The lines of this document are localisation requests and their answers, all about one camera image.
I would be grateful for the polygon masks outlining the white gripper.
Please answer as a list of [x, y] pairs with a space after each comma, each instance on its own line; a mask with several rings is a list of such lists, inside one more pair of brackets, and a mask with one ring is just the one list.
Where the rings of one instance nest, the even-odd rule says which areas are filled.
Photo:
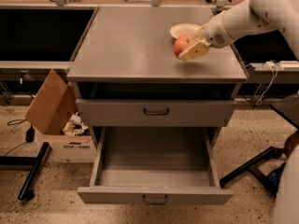
[[188, 62], [206, 55], [210, 46], [221, 49], [233, 44], [235, 39], [228, 32], [229, 25], [225, 22], [225, 15], [225, 11], [219, 13], [196, 30], [193, 33], [195, 39], [183, 46], [178, 58]]

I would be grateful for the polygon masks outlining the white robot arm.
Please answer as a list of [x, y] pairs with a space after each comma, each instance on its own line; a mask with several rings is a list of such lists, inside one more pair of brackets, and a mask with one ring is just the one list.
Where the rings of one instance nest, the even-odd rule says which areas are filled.
[[[191, 35], [183, 35], [174, 45], [182, 61], [223, 48], [246, 35], [278, 30], [299, 59], [299, 0], [245, 0], [224, 10]], [[285, 142], [287, 162], [278, 185], [271, 224], [299, 224], [299, 146], [298, 134]]]

